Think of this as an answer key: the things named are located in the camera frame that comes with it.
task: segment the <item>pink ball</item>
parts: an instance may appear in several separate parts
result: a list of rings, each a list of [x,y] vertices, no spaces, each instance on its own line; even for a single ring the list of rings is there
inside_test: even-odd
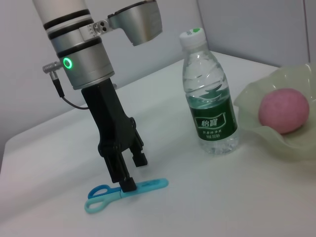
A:
[[[275,90],[260,105],[259,121],[280,134],[292,132],[308,119],[310,106],[305,96],[294,89]]]

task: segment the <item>green led ring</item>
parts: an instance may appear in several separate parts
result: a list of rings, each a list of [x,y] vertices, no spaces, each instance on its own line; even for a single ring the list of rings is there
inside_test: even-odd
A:
[[[73,67],[73,63],[69,58],[64,58],[64,65],[67,69],[70,69]]]

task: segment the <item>black cable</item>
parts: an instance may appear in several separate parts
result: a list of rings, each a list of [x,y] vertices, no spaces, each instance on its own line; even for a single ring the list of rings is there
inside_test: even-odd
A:
[[[74,105],[73,103],[71,103],[69,100],[67,100],[65,97],[61,97],[67,104],[71,105],[72,107],[75,107],[76,109],[79,109],[79,110],[88,110],[89,108],[88,107],[79,107],[77,105]]]

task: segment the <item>light green bowl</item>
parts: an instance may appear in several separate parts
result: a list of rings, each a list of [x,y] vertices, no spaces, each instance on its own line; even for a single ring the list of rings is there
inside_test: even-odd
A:
[[[310,104],[310,116],[306,124],[286,135],[280,135],[274,129],[262,126],[258,119],[263,97],[281,88],[300,91]],[[239,126],[259,134],[278,150],[306,152],[316,148],[316,64],[280,68],[270,76],[250,83],[237,97],[234,105],[239,107]]]

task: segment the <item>scissors handle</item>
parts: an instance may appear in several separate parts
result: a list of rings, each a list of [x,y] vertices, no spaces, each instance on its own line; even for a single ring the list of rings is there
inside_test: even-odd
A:
[[[107,195],[101,195],[98,197],[88,199],[88,201],[84,204],[84,209],[89,214],[97,213],[99,211],[102,211],[112,201],[116,201],[119,199],[121,199],[120,192],[114,192]],[[101,203],[101,204],[95,208],[90,208],[92,204],[96,204],[96,203]]]
[[[102,193],[102,194],[97,194],[97,195],[94,195],[96,192],[102,190],[102,189],[105,189],[107,190],[105,193]],[[100,196],[103,196],[103,195],[107,195],[107,194],[112,194],[112,193],[115,193],[115,192],[120,192],[121,191],[121,188],[118,187],[118,188],[111,188],[109,185],[100,185],[94,189],[92,189],[89,194],[88,194],[88,199],[91,199],[91,198],[96,198],[96,197],[100,197]]]

